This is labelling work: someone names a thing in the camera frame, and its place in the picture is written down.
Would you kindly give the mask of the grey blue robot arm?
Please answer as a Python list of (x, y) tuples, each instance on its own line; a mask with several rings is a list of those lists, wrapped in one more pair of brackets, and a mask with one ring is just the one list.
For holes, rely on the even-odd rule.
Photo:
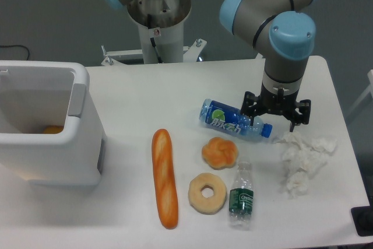
[[(143, 60), (147, 64), (181, 62), (184, 21), (191, 0), (106, 0), (114, 9), (126, 8), (138, 25)], [(316, 0), (224, 0), (221, 25), (265, 58), (261, 92), (246, 92), (241, 113), (284, 116), (291, 126), (308, 124), (310, 100), (297, 100), (316, 27), (302, 9)]]

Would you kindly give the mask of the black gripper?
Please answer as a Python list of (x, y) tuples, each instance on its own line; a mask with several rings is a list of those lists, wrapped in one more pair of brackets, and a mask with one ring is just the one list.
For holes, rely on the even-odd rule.
[(288, 84), (273, 87), (262, 82), (259, 97), (252, 92), (245, 92), (240, 114), (249, 118), (250, 125), (254, 124), (256, 115), (282, 115), (290, 118), (289, 131), (293, 132), (296, 126), (308, 125), (311, 114), (311, 100), (296, 101), (299, 89), (298, 84), (291, 84), (290, 87)]

